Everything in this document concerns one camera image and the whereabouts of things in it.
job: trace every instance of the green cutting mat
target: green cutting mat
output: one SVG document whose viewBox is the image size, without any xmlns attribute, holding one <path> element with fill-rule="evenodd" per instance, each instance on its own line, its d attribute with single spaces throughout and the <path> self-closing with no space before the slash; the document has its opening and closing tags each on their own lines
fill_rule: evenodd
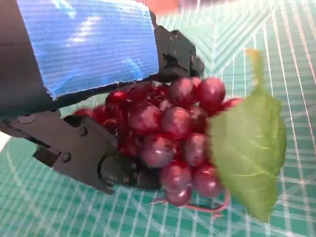
<svg viewBox="0 0 316 237">
<path fill-rule="evenodd" d="M 244 49 L 264 51 L 267 85 L 282 102 L 288 133 L 280 196 L 268 224 L 249 217 L 234 198 L 224 216 L 212 221 L 210 214 L 149 204 L 162 192 L 120 187 L 107 196 L 53 172 L 31 157 L 34 145 L 13 138 L 0 155 L 0 236 L 315 237 L 316 2 L 255 2 L 198 5 L 159 23 L 196 44 L 205 73 L 221 77 L 230 96 L 251 91 Z M 90 98 L 62 112 L 103 101 L 104 96 Z M 207 203 L 198 196 L 193 201 Z"/>
</svg>

